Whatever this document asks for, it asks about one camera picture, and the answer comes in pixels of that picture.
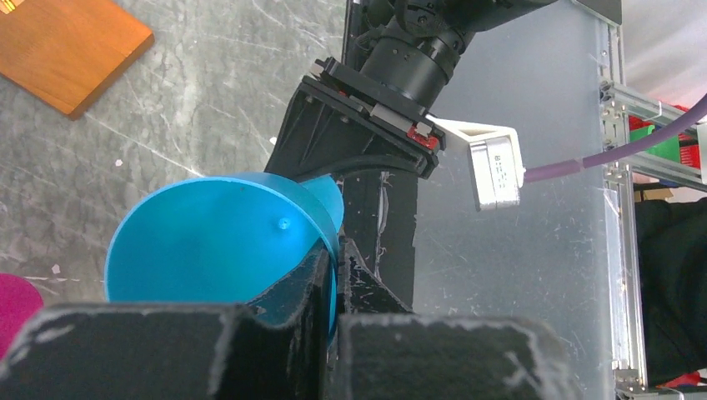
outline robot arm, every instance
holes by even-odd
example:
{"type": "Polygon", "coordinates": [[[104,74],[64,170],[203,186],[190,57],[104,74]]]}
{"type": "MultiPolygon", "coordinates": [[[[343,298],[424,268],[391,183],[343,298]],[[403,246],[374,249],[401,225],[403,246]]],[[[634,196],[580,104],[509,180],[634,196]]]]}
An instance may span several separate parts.
{"type": "Polygon", "coordinates": [[[355,39],[365,63],[314,63],[290,100],[265,171],[300,182],[370,169],[428,178],[446,133],[457,133],[428,117],[429,109],[474,34],[554,1],[373,0],[364,18],[378,26],[355,39]]]}

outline green object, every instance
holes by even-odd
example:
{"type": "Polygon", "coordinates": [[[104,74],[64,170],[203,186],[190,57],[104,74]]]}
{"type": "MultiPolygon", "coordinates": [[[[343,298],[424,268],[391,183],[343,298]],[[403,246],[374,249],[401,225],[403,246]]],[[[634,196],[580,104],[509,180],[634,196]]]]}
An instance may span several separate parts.
{"type": "MultiPolygon", "coordinates": [[[[631,142],[635,142],[641,138],[653,133],[655,130],[654,125],[649,125],[648,127],[642,127],[641,129],[635,129],[631,131],[631,142]]],[[[655,146],[649,148],[645,151],[648,154],[653,154],[654,156],[665,158],[666,160],[680,162],[680,142],[677,136],[671,137],[665,142],[656,144],[655,146]]]]}

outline red clip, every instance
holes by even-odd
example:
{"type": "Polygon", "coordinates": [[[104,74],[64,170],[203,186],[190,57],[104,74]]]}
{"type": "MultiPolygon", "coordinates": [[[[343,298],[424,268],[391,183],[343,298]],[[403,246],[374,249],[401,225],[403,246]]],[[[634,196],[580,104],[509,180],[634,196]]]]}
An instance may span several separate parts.
{"type": "Polygon", "coordinates": [[[413,139],[415,142],[425,146],[426,148],[436,151],[439,148],[439,139],[434,136],[425,137],[418,133],[417,127],[413,125],[408,130],[408,138],[413,139]]]}

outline orange wooden board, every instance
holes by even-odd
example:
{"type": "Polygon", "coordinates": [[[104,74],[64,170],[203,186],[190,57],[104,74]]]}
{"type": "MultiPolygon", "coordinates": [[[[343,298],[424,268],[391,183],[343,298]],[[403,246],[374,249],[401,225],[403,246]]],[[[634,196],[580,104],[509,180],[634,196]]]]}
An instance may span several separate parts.
{"type": "Polygon", "coordinates": [[[0,74],[71,119],[154,43],[147,26],[110,0],[13,4],[0,12],[0,74]]]}

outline floor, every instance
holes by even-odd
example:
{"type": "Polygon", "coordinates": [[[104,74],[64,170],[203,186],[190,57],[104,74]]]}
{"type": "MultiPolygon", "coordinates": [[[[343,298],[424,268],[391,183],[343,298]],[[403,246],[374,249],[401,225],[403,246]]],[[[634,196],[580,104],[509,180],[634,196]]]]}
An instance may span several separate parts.
{"type": "Polygon", "coordinates": [[[0,272],[46,304],[101,301],[115,228],[185,178],[261,171],[315,58],[341,52],[345,2],[117,0],[155,45],[70,122],[0,78],[0,272]]]}

